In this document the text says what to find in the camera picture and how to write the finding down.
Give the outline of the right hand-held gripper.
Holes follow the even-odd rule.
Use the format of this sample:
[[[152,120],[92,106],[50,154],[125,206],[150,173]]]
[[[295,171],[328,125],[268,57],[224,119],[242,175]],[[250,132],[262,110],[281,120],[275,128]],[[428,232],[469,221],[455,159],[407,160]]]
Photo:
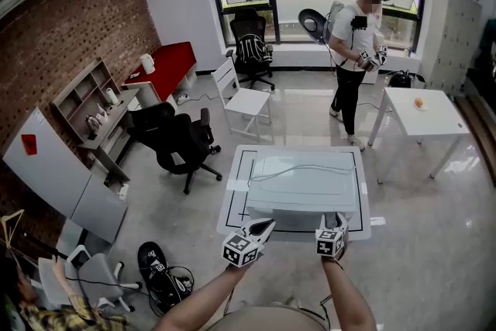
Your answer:
[[[315,231],[315,247],[319,256],[340,260],[346,251],[348,222],[341,212],[336,212],[336,222],[337,229],[328,229],[326,214],[322,214],[319,229]]]

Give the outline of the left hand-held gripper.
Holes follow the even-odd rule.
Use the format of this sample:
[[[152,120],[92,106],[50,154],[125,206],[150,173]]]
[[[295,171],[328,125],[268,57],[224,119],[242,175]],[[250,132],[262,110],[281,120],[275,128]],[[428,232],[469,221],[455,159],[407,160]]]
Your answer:
[[[234,267],[244,267],[258,259],[273,229],[275,221],[260,218],[231,232],[222,243],[222,258]]]

